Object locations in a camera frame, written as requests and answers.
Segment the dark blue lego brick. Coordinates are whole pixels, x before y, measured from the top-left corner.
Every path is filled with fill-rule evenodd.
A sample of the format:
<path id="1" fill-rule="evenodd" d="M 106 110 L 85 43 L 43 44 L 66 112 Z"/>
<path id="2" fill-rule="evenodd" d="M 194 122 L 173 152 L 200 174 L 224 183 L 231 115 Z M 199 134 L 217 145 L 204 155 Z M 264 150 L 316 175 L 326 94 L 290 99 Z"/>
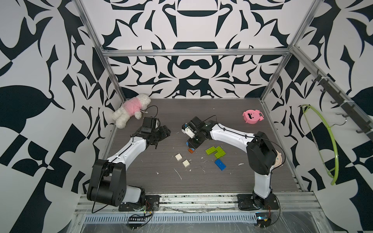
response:
<path id="1" fill-rule="evenodd" d="M 226 169 L 226 165 L 220 160 L 215 160 L 215 165 L 221 170 L 224 171 Z"/>

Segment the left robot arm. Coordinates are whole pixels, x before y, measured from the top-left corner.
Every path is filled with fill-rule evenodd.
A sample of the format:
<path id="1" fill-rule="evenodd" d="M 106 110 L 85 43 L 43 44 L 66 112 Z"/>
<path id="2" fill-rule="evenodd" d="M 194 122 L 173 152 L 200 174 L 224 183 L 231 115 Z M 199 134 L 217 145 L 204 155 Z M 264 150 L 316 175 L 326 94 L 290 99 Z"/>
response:
<path id="1" fill-rule="evenodd" d="M 127 185 L 126 171 L 149 145 L 157 146 L 170 135 L 171 131 L 167 126 L 159 126 L 150 132 L 139 129 L 113 156 L 106 160 L 97 160 L 93 165 L 87 199 L 110 206 L 142 203 L 144 191 L 139 187 Z"/>

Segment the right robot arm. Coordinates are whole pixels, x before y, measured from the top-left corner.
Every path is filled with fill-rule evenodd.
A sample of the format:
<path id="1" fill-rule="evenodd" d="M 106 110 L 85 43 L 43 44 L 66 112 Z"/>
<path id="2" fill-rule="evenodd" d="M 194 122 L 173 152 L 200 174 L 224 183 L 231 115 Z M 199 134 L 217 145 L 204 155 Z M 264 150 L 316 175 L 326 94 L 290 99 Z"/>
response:
<path id="1" fill-rule="evenodd" d="M 198 117 L 182 125 L 182 132 L 189 137 L 186 145 L 190 151 L 195 151 L 206 140 L 214 140 L 246 152 L 250 168 L 254 171 L 253 196 L 261 201 L 270 196 L 278 153 L 265 133 L 245 133 L 213 120 L 201 121 Z"/>

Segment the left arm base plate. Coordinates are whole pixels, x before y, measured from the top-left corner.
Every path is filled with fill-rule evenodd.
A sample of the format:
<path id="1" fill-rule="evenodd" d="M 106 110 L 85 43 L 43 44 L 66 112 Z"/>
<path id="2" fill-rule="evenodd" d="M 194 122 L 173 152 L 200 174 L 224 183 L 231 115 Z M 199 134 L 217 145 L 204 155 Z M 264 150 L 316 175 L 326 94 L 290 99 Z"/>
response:
<path id="1" fill-rule="evenodd" d="M 156 211 L 159 209 L 159 195 L 141 196 L 136 203 L 123 202 L 119 205 L 120 212 Z"/>

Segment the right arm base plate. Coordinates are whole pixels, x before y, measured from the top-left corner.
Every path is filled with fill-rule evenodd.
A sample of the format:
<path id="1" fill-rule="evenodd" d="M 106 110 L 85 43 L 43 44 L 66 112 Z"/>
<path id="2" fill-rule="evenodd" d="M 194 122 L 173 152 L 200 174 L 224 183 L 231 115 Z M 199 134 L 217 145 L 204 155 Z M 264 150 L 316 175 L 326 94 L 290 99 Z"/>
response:
<path id="1" fill-rule="evenodd" d="M 279 210 L 280 205 L 277 196 L 270 193 L 267 198 L 262 198 L 257 194 L 238 194 L 238 208 L 243 211 L 254 210 Z"/>

